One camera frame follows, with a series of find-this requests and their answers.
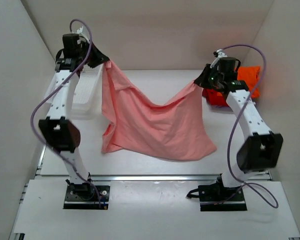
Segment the pink t shirt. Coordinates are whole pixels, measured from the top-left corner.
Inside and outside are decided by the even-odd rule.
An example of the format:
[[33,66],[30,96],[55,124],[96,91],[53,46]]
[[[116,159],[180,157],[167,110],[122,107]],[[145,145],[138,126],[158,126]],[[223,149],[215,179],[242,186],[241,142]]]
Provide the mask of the pink t shirt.
[[198,161],[217,150],[203,122],[202,90],[193,81],[164,105],[151,102],[111,60],[103,65],[101,113],[109,121],[101,152],[129,150]]

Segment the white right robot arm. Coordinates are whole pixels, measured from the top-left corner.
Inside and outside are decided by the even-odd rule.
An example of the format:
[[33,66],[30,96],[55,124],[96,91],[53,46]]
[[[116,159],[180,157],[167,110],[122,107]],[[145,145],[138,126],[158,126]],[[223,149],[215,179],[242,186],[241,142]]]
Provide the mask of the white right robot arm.
[[225,97],[244,137],[235,164],[228,165],[228,170],[220,176],[222,183],[214,187],[219,200],[226,200],[232,195],[232,188],[239,187],[257,172],[275,168],[283,145],[282,135],[274,133],[260,116],[247,84],[237,79],[239,62],[234,57],[219,56],[210,66],[209,82]]

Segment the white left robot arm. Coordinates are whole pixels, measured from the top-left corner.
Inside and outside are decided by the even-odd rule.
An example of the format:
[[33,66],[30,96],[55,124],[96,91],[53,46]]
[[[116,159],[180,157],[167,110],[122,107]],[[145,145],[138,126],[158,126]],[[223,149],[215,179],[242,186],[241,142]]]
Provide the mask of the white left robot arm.
[[99,192],[91,182],[79,152],[81,133],[72,118],[92,115],[93,99],[108,59],[80,32],[62,37],[63,48],[56,55],[50,109],[38,127],[45,142],[64,161],[69,174],[67,185],[83,199]]

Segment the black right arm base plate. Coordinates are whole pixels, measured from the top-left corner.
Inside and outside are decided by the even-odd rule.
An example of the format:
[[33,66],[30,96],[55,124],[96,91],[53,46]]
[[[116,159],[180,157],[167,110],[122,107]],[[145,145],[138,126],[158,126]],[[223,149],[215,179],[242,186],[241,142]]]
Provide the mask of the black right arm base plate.
[[188,199],[199,199],[201,212],[247,211],[246,200],[240,187],[227,188],[218,183],[199,185],[190,190]]

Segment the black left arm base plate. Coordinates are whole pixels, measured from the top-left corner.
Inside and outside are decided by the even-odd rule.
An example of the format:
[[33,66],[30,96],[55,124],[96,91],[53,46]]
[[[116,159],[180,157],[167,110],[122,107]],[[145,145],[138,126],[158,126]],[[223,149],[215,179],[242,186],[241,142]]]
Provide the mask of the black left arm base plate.
[[66,180],[63,209],[65,210],[108,210],[110,185],[96,185],[96,190],[89,184],[74,184]]

